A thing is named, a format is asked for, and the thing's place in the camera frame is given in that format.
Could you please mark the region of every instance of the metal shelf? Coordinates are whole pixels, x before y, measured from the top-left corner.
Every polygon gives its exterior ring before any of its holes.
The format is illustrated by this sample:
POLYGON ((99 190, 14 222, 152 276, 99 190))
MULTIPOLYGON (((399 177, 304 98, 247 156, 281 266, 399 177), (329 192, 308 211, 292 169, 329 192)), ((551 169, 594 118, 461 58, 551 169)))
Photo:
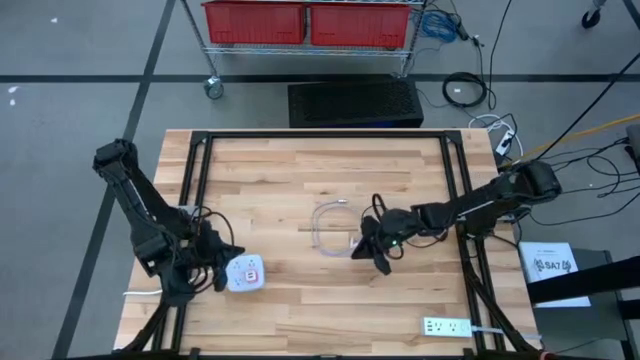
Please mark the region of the metal shelf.
POLYGON ((389 50, 379 47, 364 46, 314 46, 271 45, 271 44, 214 44, 206 47, 207 54, 246 54, 246 55, 332 55, 332 56, 382 56, 406 58, 409 51, 389 50))
MULTIPOLYGON (((403 48, 398 49, 386 49, 383 47, 365 47, 365 46, 314 46, 310 43, 309 35, 310 31, 307 29, 305 32, 307 37, 303 44, 300 45, 271 45, 271 44, 213 44, 207 45, 202 38, 202 34, 198 29, 196 20, 193 17, 193 13, 187 4, 187 0, 179 0, 184 8, 191 29, 195 34, 200 50, 205 58, 211 77, 205 81, 204 90, 205 94, 210 99, 218 99, 224 93, 224 87, 222 86, 222 80, 218 75, 216 69, 216 55, 221 54, 238 54, 238 55, 328 55, 328 56, 364 56, 364 57, 386 57, 400 59, 400 72, 401 77, 408 75, 413 56, 415 56, 416 40, 418 39, 419 27, 414 26, 411 31, 411 36, 407 39, 403 48)), ((420 24, 422 17, 424 16, 425 9, 429 0, 253 0, 260 2, 271 1, 291 1, 291 2, 303 2, 303 3, 336 3, 336 4, 403 4, 403 5, 419 5, 420 9, 417 12, 417 17, 414 19, 416 23, 420 24)))

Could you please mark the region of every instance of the wooden table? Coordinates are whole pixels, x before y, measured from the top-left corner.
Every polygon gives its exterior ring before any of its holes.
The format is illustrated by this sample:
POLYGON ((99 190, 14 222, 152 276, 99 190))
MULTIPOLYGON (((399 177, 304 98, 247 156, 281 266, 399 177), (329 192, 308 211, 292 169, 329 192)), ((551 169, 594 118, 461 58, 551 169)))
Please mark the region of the wooden table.
MULTIPOLYGON (((497 175, 489 138, 484 130, 461 132, 472 184, 481 186, 497 175)), ((164 139, 154 183, 169 204, 178 202, 190 137, 191 130, 169 130, 164 139)), ((196 156, 190 204, 201 158, 196 156)), ((390 261, 389 276, 370 260, 327 257, 312 247, 310 218, 317 205, 345 198, 359 213, 375 192, 389 207, 447 201, 438 141, 216 139, 204 204, 229 218, 237 245, 263 257, 266 286, 196 296, 187 308, 181 352, 200 347, 205 354, 459 355, 473 348, 472 339, 421 336, 424 316, 469 317, 453 229, 449 239, 428 249, 405 246, 404 258, 390 261)), ((359 220, 348 211, 326 213, 322 241, 344 247, 357 236, 359 220)), ((211 221, 228 242, 224 224, 211 221)), ((509 226, 496 232, 513 239, 509 226)), ((491 238, 486 250, 498 304, 521 332, 537 333, 517 252, 491 238)), ((129 290, 156 289, 158 279, 148 278, 136 261, 129 290)), ((126 297, 116 348, 133 339, 158 301, 159 295, 126 297)), ((480 310, 488 326, 483 305, 480 310)), ((174 317, 172 311, 165 348, 174 317)), ((486 339, 492 347, 492 338, 486 339)))

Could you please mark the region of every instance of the blue cable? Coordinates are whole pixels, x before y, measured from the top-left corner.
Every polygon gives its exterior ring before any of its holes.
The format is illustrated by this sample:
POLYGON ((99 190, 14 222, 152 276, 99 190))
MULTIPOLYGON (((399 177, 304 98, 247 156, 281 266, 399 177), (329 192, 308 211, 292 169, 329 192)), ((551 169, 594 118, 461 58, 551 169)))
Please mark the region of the blue cable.
MULTIPOLYGON (((418 26, 418 18, 415 14, 412 21, 414 26, 418 26)), ((418 34, 420 37, 430 37, 443 43, 452 43, 458 37, 458 26, 450 15, 440 11, 428 11, 422 17, 418 34)))

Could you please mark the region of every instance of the caster wheel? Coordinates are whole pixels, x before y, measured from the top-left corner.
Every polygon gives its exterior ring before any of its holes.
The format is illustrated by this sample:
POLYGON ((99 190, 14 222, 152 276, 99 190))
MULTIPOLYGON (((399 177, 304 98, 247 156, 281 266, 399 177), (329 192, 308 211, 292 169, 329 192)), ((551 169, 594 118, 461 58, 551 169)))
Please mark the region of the caster wheel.
POLYGON ((591 29, 592 27, 598 25, 600 22, 600 9, 593 12, 591 17, 589 17, 589 12, 587 11, 582 16, 582 27, 585 29, 591 29))
POLYGON ((211 77, 204 82, 204 93, 211 100, 219 99, 224 94, 224 86, 219 77, 211 77))

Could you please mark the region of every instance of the concrete floor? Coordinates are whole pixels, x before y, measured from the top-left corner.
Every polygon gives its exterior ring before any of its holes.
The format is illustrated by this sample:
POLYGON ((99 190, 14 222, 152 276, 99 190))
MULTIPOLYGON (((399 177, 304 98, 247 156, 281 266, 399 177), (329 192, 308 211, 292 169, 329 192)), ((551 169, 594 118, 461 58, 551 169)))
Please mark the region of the concrete floor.
MULTIPOLYGON (((487 45, 485 71, 506 3, 456 1, 467 30, 480 35, 487 45)), ((182 8, 174 0, 167 4, 168 27, 162 39, 157 31, 163 1, 0 1, 0 87, 4 89, 0 95, 0 143, 4 144, 0 225, 5 233, 0 252, 0 359, 51 357, 105 193, 103 181, 91 170, 97 147, 125 132, 133 135, 141 167, 152 177, 168 128, 288 126, 288 83, 247 83, 236 77, 235 82, 226 83, 225 96, 212 102, 199 82, 153 81, 153 74, 207 74, 182 8), (159 50, 157 57, 154 50, 159 50), (18 89, 10 93, 14 86, 18 89)), ((190 0, 190 4, 204 29, 199 3, 190 0)), ((617 72, 640 49, 638 27, 623 1, 609 1, 601 23, 585 31, 579 21, 589 4, 587 0, 538 0, 514 1, 511 6, 494 59, 494 73, 507 75, 494 83, 498 96, 494 112, 515 114, 525 150, 554 139, 604 88, 604 77, 590 75, 617 72), (543 82, 517 82, 517 76, 508 76, 549 74, 557 76, 543 82)), ((445 0, 438 5, 449 9, 445 0)), ((420 39, 417 48, 436 44, 420 39)), ((388 74, 398 71, 398 62, 226 56, 218 63, 223 75, 254 75, 388 74)), ((423 52, 413 73, 478 70, 475 50, 456 42, 439 52, 423 52)), ((640 74, 640 63, 628 73, 640 74)), ((577 130, 639 113, 637 79, 616 84, 577 130)), ((440 81, 417 86, 432 103, 444 103, 440 81)), ((461 96, 470 92, 464 85, 459 87, 461 96)), ((423 110, 424 127, 465 127, 469 120, 451 107, 431 108, 424 103, 423 110)), ((484 104, 471 111, 485 112, 484 104)), ((622 136, 624 127, 613 128, 558 146, 556 152, 602 146, 622 136)), ((608 155, 621 171, 633 169, 621 148, 608 155)), ((559 176, 565 189, 611 181, 582 165, 559 176)), ((541 221, 604 213, 633 194, 605 199, 597 199, 594 193, 566 195, 536 208, 535 213, 541 221)), ((616 216, 554 227, 525 220, 523 239, 568 241, 577 248, 609 250, 614 260, 628 258, 640 253, 634 225, 638 210, 640 205, 634 203, 616 216)), ((110 220, 71 344, 72 356, 109 352, 122 310, 121 293, 133 261, 129 229, 118 207, 107 207, 106 214, 110 220)), ((579 343, 541 331, 551 350, 579 343)), ((621 357, 619 346, 606 340, 568 354, 621 357)))

